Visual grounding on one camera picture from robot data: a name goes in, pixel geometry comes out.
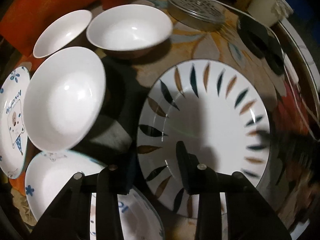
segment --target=leaf-patterned plate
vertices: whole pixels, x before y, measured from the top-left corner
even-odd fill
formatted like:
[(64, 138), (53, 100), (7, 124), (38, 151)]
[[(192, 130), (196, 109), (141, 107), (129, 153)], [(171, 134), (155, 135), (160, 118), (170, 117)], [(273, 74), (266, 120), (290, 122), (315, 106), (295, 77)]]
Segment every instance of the leaf-patterned plate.
[(177, 142), (216, 172), (241, 171), (256, 186), (269, 156), (257, 130), (269, 131), (267, 112), (243, 75), (213, 60), (182, 62), (156, 81), (144, 103), (137, 135), (143, 176), (164, 206), (196, 218), (199, 198), (183, 189)]
[[(96, 174), (104, 167), (103, 163), (74, 151), (41, 152), (36, 155), (30, 162), (25, 177), (27, 201), (35, 219), (40, 219), (73, 174)], [(159, 215), (135, 187), (127, 195), (118, 195), (118, 206), (124, 240), (164, 239), (164, 228)], [(90, 240), (95, 240), (96, 193), (92, 193), (88, 223)]]
[(22, 109), (29, 83), (29, 71), (21, 66), (0, 87), (0, 167), (11, 179), (16, 179), (28, 165), (28, 135)]

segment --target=wire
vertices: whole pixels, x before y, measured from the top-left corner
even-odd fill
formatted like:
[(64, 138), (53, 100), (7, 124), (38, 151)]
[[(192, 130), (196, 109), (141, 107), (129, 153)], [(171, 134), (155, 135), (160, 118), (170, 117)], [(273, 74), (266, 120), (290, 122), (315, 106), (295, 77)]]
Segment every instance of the wire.
[[(241, 14), (244, 14), (244, 15), (246, 15), (247, 17), (250, 17), (251, 19), (257, 21), (258, 23), (260, 23), (261, 25), (263, 25), (265, 28), (267, 28), (267, 29), (275, 36), (275, 38), (277, 39), (277, 41), (278, 41), (279, 44), (280, 44), (280, 41), (279, 41), (277, 35), (274, 33), (274, 31), (271, 30), (268, 26), (266, 26), (266, 25), (263, 24), (262, 22), (258, 21), (258, 20), (255, 19), (254, 17), (252, 17), (250, 14), (247, 14), (247, 13), (245, 13), (245, 12), (239, 10), (239, 9), (236, 9), (236, 8), (230, 6), (230, 5), (227, 5), (227, 4), (225, 4), (225, 3), (223, 3), (223, 2), (220, 2), (220, 1), (217, 1), (217, 0), (210, 0), (210, 1), (214, 1), (214, 2), (216, 2), (216, 3), (219, 3), (219, 4), (223, 5), (224, 7), (227, 7), (227, 8), (229, 8), (229, 9), (233, 10), (233, 11), (236, 11), (236, 12), (239, 12), (239, 13), (241, 13)], [(299, 49), (298, 49), (298, 51), (300, 52), (300, 56), (302, 56), (302, 59), (305, 61), (305, 59), (304, 59), (301, 51), (300, 51)], [(307, 127), (307, 129), (308, 129), (310, 135), (312, 136), (312, 138), (313, 138), (314, 140), (320, 142), (320, 139), (316, 139), (316, 138), (315, 138), (312, 130), (310, 129), (310, 127), (309, 127), (309, 125), (308, 125), (308, 122), (306, 121), (306, 119), (304, 118), (304, 116), (303, 116), (303, 114), (302, 114), (302, 112), (301, 112), (301, 110), (300, 110), (300, 107), (299, 107), (299, 105), (298, 105), (298, 103), (297, 103), (297, 98), (296, 98), (296, 96), (295, 96), (295, 92), (294, 92), (294, 90), (293, 90), (293, 86), (292, 86), (292, 84), (291, 84), (290, 77), (289, 77), (289, 75), (288, 75), (288, 72), (287, 72), (286, 67), (284, 67), (284, 70), (285, 70), (285, 74), (286, 74), (286, 76), (287, 76), (287, 79), (288, 79), (288, 81), (289, 81), (289, 85), (290, 85), (290, 89), (291, 89), (291, 92), (292, 92), (292, 95), (293, 95), (293, 98), (294, 98), (294, 102), (295, 102), (296, 108), (297, 108), (297, 110), (298, 110), (298, 112), (299, 112), (299, 114), (300, 114), (300, 116), (301, 116), (301, 119), (302, 119), (302, 121), (304, 122), (304, 125)], [(306, 110), (308, 111), (308, 113), (310, 114), (310, 116), (315, 120), (315, 122), (317, 123), (317, 125), (320, 127), (320, 123), (319, 123), (318, 119), (315, 117), (315, 115), (312, 113), (312, 111), (309, 109), (309, 107), (307, 107), (307, 105), (305, 104), (304, 100), (302, 100), (302, 103), (303, 103), (304, 106), (306, 107)]]

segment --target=floral tablecloth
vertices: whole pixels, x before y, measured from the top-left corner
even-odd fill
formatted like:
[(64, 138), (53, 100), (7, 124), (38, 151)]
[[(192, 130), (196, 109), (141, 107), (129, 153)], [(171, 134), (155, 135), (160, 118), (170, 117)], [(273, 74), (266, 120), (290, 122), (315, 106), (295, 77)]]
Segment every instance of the floral tablecloth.
[[(217, 4), (224, 13), (226, 22), (220, 30), (208, 33), (190, 28), (172, 18), (166, 10), (167, 0), (133, 2), (154, 6), (164, 11), (174, 25), (173, 34), (169, 40), (158, 45), (148, 55), (132, 61), (113, 59), (107, 57), (101, 49), (95, 50), (106, 68), (108, 87), (106, 102), (97, 123), (75, 149), (88, 154), (92, 149), (99, 150), (101, 147), (127, 151), (136, 138), (140, 111), (150, 87), (171, 66), (194, 58), (218, 60), (242, 73), (260, 94), (268, 111), (271, 130), (308, 133), (295, 106), (287, 78), (275, 75), (265, 59), (258, 59), (243, 44), (236, 31), (238, 21), (236, 14)], [(91, 11), (95, 16), (102, 12), (102, 9), (94, 7)], [(17, 66), (23, 65), (33, 73), (42, 61), (32, 56), (23, 56)], [(294, 93), (305, 119), (308, 120), (297, 86), (294, 87)], [(258, 190), (289, 228), (301, 208), (297, 204), (297, 196), (301, 189), (302, 178), (308, 181), (309, 172), (296, 163), (283, 163), (278, 158), (276, 149), (272, 148), (266, 169)], [(18, 179), (8, 180), (2, 175), (2, 183), (11, 193), (12, 203), (19, 210), (21, 219), (27, 228), (32, 230), (36, 221), (26, 200), (24, 177), (25, 173)], [(140, 182), (137, 183), (137, 187), (150, 199), (164, 223), (166, 239), (194, 239), (196, 220), (181, 217), (167, 210), (148, 190), (141, 174), (138, 179)], [(223, 223), (226, 225), (226, 216), (223, 216)]]

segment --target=flower pattern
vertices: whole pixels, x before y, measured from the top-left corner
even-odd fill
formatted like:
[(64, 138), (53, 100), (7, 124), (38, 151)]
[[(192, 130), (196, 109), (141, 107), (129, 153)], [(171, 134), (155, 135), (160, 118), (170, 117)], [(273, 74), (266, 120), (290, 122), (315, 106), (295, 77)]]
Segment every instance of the flower pattern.
[(28, 187), (26, 187), (26, 195), (32, 196), (33, 192), (35, 191), (34, 188), (32, 188), (30, 185), (28, 185)]
[(11, 72), (11, 77), (10, 77), (10, 79), (11, 79), (11, 80), (15, 80), (16, 83), (18, 83), (18, 78), (17, 78), (17, 77), (19, 77), (19, 76), (20, 76), (20, 74), (19, 74), (19, 73), (16, 73), (16, 70), (14, 70), (14, 71)]

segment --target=metal lid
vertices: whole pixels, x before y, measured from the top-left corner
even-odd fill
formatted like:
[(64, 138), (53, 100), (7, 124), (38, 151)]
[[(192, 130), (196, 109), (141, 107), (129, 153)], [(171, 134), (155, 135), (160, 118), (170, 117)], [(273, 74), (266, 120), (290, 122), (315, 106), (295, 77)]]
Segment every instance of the metal lid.
[(211, 0), (168, 0), (169, 3), (183, 10), (186, 14), (213, 24), (225, 22), (224, 15)]

